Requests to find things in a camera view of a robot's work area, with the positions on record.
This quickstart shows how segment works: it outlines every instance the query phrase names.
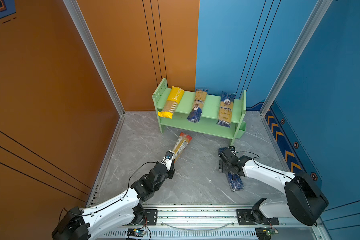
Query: blue wall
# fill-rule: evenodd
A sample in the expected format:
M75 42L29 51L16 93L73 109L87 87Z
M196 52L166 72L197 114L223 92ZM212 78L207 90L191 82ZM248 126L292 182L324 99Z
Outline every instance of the blue wall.
M332 2L276 102L321 175L329 233L360 237L360 0Z
M11 15L11 14L14 14L16 12L15 6L14 6L14 0L6 0L5 1L5 7L7 9L0 12L0 18L6 17L6 16Z
M196 88L209 88L209 94L218 96L221 91L237 92L236 98L240 98L244 87L248 88L247 107L263 101L316 2L317 0L200 0Z

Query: yellow pasta package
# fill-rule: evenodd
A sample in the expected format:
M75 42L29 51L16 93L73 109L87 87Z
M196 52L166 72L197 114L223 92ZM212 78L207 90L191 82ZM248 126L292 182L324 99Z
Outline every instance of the yellow pasta package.
M178 87L172 87L171 92L165 102L164 108L161 112L157 112L160 117L172 119L181 98L184 95L184 90Z

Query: black line on wall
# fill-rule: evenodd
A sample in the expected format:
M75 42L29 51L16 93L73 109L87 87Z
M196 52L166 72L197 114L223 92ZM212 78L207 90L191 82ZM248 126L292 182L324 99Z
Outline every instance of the black line on wall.
M357 203L357 202L360 202L360 200L357 200L357 201L354 201L354 202L350 202L350 203L347 203L347 204L343 204L343 205L340 205L340 206L337 206L337 207L333 207L333 208L331 208L331 209L326 209L326 210L324 210L324 212L325 212L325 211L332 210L332 209L336 209L336 208L338 208L338 207L344 207L344 206L349 205L349 204L354 204L354 203Z
M31 162L29 162L29 161L25 160L24 158L22 158L22 157L20 157L20 156L18 156L18 155L16 155L16 154L14 154L13 152L9 151L8 149L6 149L6 148L4 148L4 147L2 147L2 146L0 146L0 148L1 148L1 149L3 149L3 150L5 150L5 151L7 151L7 152L9 152L9 153L10 153L10 154L12 154L13 156L16 156L16 157L18 157L19 159L21 159L21 160L23 160L23 161L25 161L25 162L29 163L30 165L32 165L32 166L34 166L34 167L36 167L36 168L38 168L38 169L42 170L43 172L45 172L45 173L47 173L47 174L51 175L52 177L54 177L54 178L56 178L56 179L58 179L58 180L62 181L63 183L68 184L69 186L73 187L74 189L79 190L79 191L80 191L80 192L82 192L83 194L87 194L87 193L83 192L82 190L78 189L77 187L74 187L74 186L70 185L69 183L67 183L67 182L65 182L65 181L63 181L63 180L61 180L60 178L56 177L55 175L50 174L49 172L45 171L44 169L42 169L42 168L40 168L40 167L38 167L38 166L34 165L33 163L31 163Z
M34 177L31 177L31 176L29 176L28 174L25 174L24 172L20 172L19 170L14 169L13 167L10 167L10 166L8 166L8 165L5 165L5 164L2 163L2 162L0 162L0 164L3 165L3 166L6 166L6 167L8 167L8 168L10 168L10 169L12 169L12 170L15 170L15 171L17 171L17 172L19 172L19 173L21 173L21 174L24 174L25 176L30 177L30 178L38 181L38 182L41 182L42 184L45 184L45 185L47 185L47 186L50 186L50 187L52 187L53 189L56 189L56 190L58 190L58 191L60 191L60 192L63 192L63 193L65 193L65 194L67 194L67 195L69 195L69 196L71 196L71 197L74 197L74 198L77 199L77 200L80 200L80 201L82 201L82 202L86 202L86 201L83 201L83 200L81 200L81 199L79 199L79 198L77 198L77 197L69 194L69 193L66 193L66 192L64 192L64 191L62 191L62 190L60 190L60 189L57 189L57 188L55 188L55 187L53 187L53 186L51 186L51 185L49 185L49 184L47 184L47 183L45 183L45 182L42 182L42 181L40 181L40 180L38 180L38 179L36 179L36 178L34 178Z
M346 216L343 216L343 217L350 217L350 216L359 215L359 214L360 214L360 213L357 213L357 214L350 214L350 215L346 215ZM335 219L339 219L339 218L343 218L343 217L332 218L332 219L325 220L325 221L323 221L323 222L326 222L326 221L331 221L331 220L335 220Z
M73 179L75 179L76 181L80 182L82 185L86 186L87 188L91 189L90 187L88 187L87 185L85 185L84 183L82 183L81 181L77 180L75 177L73 177L72 175L68 174L67 172L65 172L64 170L62 170L61 168L59 168L58 166L54 165L53 163L47 161L45 158L43 158L42 156L38 155L37 153L35 153L34 151L30 150L29 148L27 148L26 146L24 146L23 144L21 144L20 142L14 140L12 137L8 136L7 134L5 134L4 132L0 131L1 134L5 135L6 137L8 137L9 139L11 139L12 141L14 141L15 143L19 144L20 146L24 147L25 149L27 149L28 151L32 152L33 154L35 154L36 156L40 157L41 159L43 159L44 161L46 161L47 163L49 163L50 165L54 166L55 168L57 168L58 170L62 171L63 173L67 174L68 176L72 177Z
M254 56L256 55L257 48L259 47L259 43L260 43L260 40L261 40L261 36L263 35L265 25L267 25L269 13L271 12L271 9L272 9L272 6L273 6L273 2L274 2L274 0L272 0L272 4L271 4L271 7L269 8L267 18L265 19L265 23L264 23L264 26L263 26L263 30L261 31L261 34L260 34L260 37L259 37L259 41L257 42L257 46L256 46L256 49L255 49L255 51L254 51L254 54L253 54L253 58L252 58L250 67L248 68L247 76L245 77L245 81L244 81L243 87L241 88L240 97L241 97L241 94L242 94L242 92L243 92L243 89L244 89L244 86L245 86L245 82L247 81L248 74L250 73L251 66L252 66L252 63L253 63L253 60L254 60Z
M161 43L163 44L163 56L164 56L165 78L168 80L168 78L167 78L167 77L168 77L168 76L167 76L167 65L165 64L163 30L161 29L160 7L158 6L158 0L157 0L157 9L158 9L158 19L159 19L159 22L160 22Z
M360 224L359 224L359 225L348 226L348 227L358 227L358 226L360 226ZM348 227L338 227L338 228L332 228L332 229L328 229L327 231L330 231L330 230L336 230L336 229L342 229L342 228L348 228Z
M237 89L236 89L236 93L235 93L235 98L236 98L236 95L237 95L237 91L239 90L239 87L240 87L241 79L243 78L243 73L244 73L244 70L245 70L245 66L247 65L248 57L250 56L250 52L251 52L252 44L253 44L253 41L254 41L254 37L256 36L257 28L258 28L258 26L259 26L260 19L261 19L261 16L262 16L262 14L263 14L264 7L265 7L265 3L266 3L266 2L267 2L267 0L264 1L263 9L261 10L260 17L259 17L259 21L257 22L256 30L254 31L254 35L253 35L253 38L252 38L250 50L248 51L248 55L247 55L247 59L245 60L243 72L241 73L241 77L240 77L239 84L237 85Z
M152 21L154 22L154 31L155 31L155 40L156 40L156 49L157 49L157 58L158 58L158 67L160 69L160 81L163 79L163 75L161 74L161 64L160 64L160 55L158 54L158 46L157 46L157 37L156 37L156 28L155 28L155 20L154 20L154 11L152 9L152 1L149 0L151 3L151 12L152 12Z
M261 51L260 51L260 54L259 54L259 58L257 59L256 65L254 66L254 69L253 69L253 72L252 72L252 75L251 75L251 78L250 78L250 82L248 83L248 86L247 86L247 91L248 91L248 88L250 87L251 80L252 80L252 77L253 77L253 74L254 74L254 70L256 70L257 63L259 62L259 59L260 59L261 53L263 52L263 48L264 48L265 42L267 41L269 31L271 30L271 27L272 27L272 24L273 24L273 20L274 20L274 19L275 19L275 17L276 17L277 10L279 10L280 3L281 3L281 0L279 1L279 5L277 6L277 9L276 9L275 15L273 16L273 19L272 19L271 25L269 26L268 33L267 33L267 36L265 37L265 40L264 40L263 46L261 47Z
M11 15L13 15L13 14L15 14L15 13L16 13L16 12L11 13L11 14L9 14L9 15L6 15L6 16L4 16L4 17L0 17L0 19L2 19L2 18L6 18L6 17L11 16Z
M147 24L147 32L148 32L149 46L151 47L151 55L152 55L152 62L154 63L155 79L156 79L156 84L157 84L157 86L158 86L158 83L157 83L157 75L156 75L156 68L155 68L155 61L154 61L154 53L152 52L151 39L150 39L150 37L149 37L148 22L147 22L147 15L145 14L144 0L141 0L141 2L143 3L145 23Z

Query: green storage bin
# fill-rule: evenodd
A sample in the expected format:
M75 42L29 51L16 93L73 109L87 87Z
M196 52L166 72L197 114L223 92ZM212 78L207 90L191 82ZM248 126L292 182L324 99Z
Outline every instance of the green storage bin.
M243 121L243 123L241 124L239 131L237 132L236 138L241 138L245 132L247 123Z

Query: dark blue baseboard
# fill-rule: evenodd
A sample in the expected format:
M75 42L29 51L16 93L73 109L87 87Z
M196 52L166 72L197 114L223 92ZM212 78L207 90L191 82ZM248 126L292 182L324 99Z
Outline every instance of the dark blue baseboard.
M307 172L311 175L312 179L316 181L319 188L321 188L321 176L304 151L303 145L298 141L298 138L276 101L274 101L265 115L265 121L268 123L273 137L291 172Z

